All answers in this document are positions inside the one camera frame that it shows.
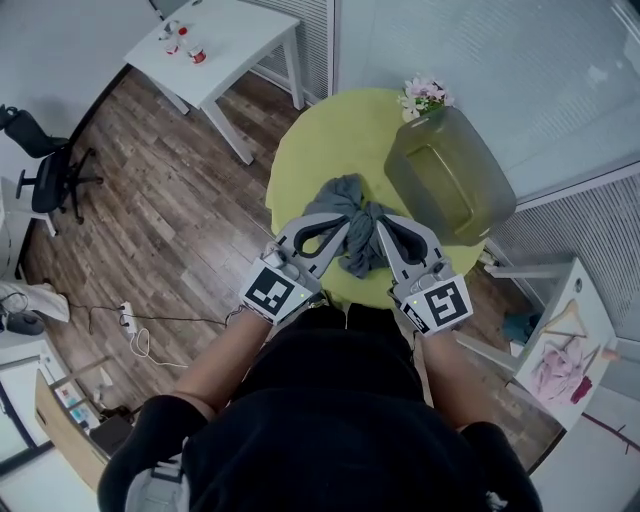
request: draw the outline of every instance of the black chair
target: black chair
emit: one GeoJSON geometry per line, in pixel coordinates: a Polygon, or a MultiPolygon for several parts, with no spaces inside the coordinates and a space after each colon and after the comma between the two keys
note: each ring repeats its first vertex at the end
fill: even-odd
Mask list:
{"type": "Polygon", "coordinates": [[[95,156],[96,151],[89,148],[79,162],[71,164],[72,144],[68,139],[50,137],[38,122],[26,110],[0,106],[0,131],[4,129],[7,137],[17,142],[31,158],[44,158],[40,162],[35,178],[25,178],[23,170],[18,181],[16,199],[20,198],[23,186],[33,185],[31,208],[34,212],[49,213],[58,208],[66,212],[64,202],[71,195],[71,203],[78,224],[84,222],[78,211],[78,185],[103,179],[98,176],[80,178],[80,171],[87,158],[95,156]]]}

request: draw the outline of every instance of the yellow-green tablecloth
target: yellow-green tablecloth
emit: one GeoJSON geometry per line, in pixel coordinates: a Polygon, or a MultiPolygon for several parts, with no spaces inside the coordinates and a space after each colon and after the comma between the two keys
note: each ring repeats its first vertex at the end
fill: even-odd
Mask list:
{"type": "MultiPolygon", "coordinates": [[[[409,212],[384,174],[384,162],[402,125],[397,91],[358,89],[331,96],[302,114],[282,138],[267,189],[274,234],[302,215],[304,208],[331,178],[358,173],[364,181],[365,200],[409,212]]],[[[445,246],[457,273],[466,274],[484,243],[475,247],[445,246]]],[[[366,279],[345,272],[334,259],[322,285],[336,299],[377,308],[389,308],[391,271],[378,269],[366,279]]]]}

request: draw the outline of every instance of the pink flowers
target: pink flowers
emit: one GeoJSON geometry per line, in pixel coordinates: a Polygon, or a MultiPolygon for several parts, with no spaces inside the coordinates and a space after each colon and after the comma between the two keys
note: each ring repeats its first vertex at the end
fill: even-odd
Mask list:
{"type": "Polygon", "coordinates": [[[417,119],[443,105],[453,105],[453,96],[447,93],[441,83],[427,80],[419,74],[405,82],[404,95],[398,97],[403,107],[402,118],[405,122],[417,119]]]}

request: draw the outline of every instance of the wooden floor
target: wooden floor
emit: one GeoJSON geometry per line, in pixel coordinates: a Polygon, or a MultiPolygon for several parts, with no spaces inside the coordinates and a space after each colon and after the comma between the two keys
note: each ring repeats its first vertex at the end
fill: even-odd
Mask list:
{"type": "MultiPolygon", "coordinates": [[[[205,317],[222,322],[238,304],[237,291],[271,238],[264,207],[269,169],[280,138],[299,113],[280,89],[248,74],[219,101],[256,160],[244,165],[199,112],[180,115],[143,76],[132,71],[99,108],[75,152],[94,147],[85,174],[102,186],[80,193],[83,225],[56,213],[60,235],[37,225],[24,268],[30,283],[51,280],[76,305],[117,307],[130,301],[139,315],[205,317]]],[[[479,268],[468,276],[476,314],[464,330],[501,347],[505,312],[529,305],[513,288],[498,288],[479,268]]],[[[169,391],[181,369],[134,356],[119,314],[72,309],[69,324],[47,321],[48,333],[70,368],[102,356],[115,386],[107,405],[137,407],[169,391]]],[[[190,363],[223,330],[205,322],[141,320],[158,361],[190,363]]],[[[504,390],[506,376],[474,358],[502,404],[500,423],[529,467],[559,426],[504,390]]],[[[91,392],[99,375],[83,380],[91,392]]]]}

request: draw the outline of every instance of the gray cloth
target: gray cloth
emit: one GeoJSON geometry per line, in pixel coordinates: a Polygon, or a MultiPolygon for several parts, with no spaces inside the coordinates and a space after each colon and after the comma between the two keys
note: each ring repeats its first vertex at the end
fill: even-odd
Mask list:
{"type": "Polygon", "coordinates": [[[375,228],[380,215],[394,211],[371,201],[363,207],[360,180],[358,174],[329,180],[304,213],[342,213],[349,217],[351,226],[343,248],[347,255],[340,258],[339,263],[350,274],[364,279],[369,270],[388,267],[375,228]]]}

